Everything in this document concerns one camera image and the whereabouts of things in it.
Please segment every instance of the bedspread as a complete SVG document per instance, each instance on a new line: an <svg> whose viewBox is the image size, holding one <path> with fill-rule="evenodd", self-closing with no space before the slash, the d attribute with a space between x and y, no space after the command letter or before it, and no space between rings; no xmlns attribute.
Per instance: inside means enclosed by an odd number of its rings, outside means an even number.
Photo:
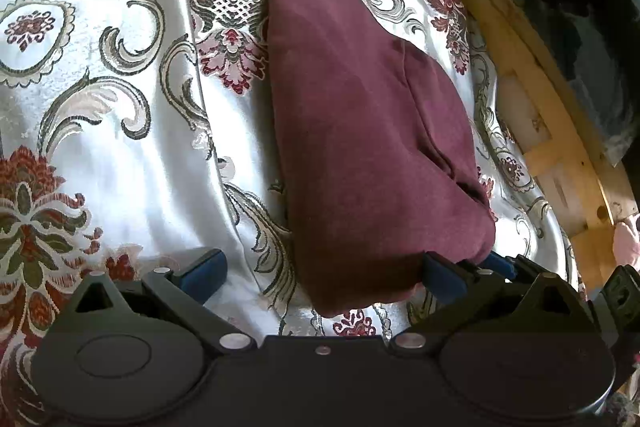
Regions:
<svg viewBox="0 0 640 427"><path fill-rule="evenodd" d="M498 119L495 68L461 0L362 3L456 86L494 213L494 250L525 255L577 287L571 246ZM184 266L194 247L221 248L228 281L206 306L259 339L388 339L434 310L423 291L325 319L296 283L266 7L0 0L0 425L43 420L30 358L92 269L130 280Z"/></svg>

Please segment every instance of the oval medallion pattern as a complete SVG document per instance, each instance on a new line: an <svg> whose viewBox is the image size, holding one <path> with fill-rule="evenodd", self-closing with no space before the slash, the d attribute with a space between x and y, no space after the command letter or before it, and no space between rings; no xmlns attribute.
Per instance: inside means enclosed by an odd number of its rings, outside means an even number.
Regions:
<svg viewBox="0 0 640 427"><path fill-rule="evenodd" d="M75 9L64 1L15 0L0 13L0 84L38 83L62 57Z"/></svg>

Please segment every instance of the white satin fabric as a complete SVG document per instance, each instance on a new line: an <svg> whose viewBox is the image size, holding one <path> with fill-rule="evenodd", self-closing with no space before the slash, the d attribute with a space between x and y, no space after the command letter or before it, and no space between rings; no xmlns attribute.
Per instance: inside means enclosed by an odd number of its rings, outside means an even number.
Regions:
<svg viewBox="0 0 640 427"><path fill-rule="evenodd" d="M571 246L498 122L495 68L460 0L362 2L456 85L495 213L494 250L525 255L577 287ZM188 250L202 245L221 248L229 261L227 283L206 306L258 339L390 338L433 311L422 292L324 319L296 284L266 7L266 0L0 0L5 373L21 375L20 361L30 359L86 270L127 279L159 264L184 265ZM2 391L4 414L37 421L39 409L15 393Z"/></svg>

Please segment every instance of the silver screw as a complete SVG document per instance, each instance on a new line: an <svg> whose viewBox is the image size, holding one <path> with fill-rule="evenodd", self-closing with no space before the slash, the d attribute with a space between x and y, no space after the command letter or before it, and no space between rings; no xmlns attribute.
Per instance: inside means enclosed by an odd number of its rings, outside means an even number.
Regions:
<svg viewBox="0 0 640 427"><path fill-rule="evenodd" d="M400 333L396 337L396 345L402 349L420 349L427 343L427 339L420 333Z"/></svg>
<svg viewBox="0 0 640 427"><path fill-rule="evenodd" d="M220 338L220 346L225 349L245 349L251 344L251 337L244 333L227 333Z"/></svg>

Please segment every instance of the folded maroon garment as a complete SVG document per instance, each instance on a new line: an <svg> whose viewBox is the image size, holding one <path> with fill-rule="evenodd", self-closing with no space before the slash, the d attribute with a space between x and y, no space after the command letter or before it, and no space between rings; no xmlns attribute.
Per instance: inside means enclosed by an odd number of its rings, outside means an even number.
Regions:
<svg viewBox="0 0 640 427"><path fill-rule="evenodd" d="M494 220L440 65L360 0L269 0L269 14L294 264L317 311L409 297L424 251L484 259Z"/></svg>

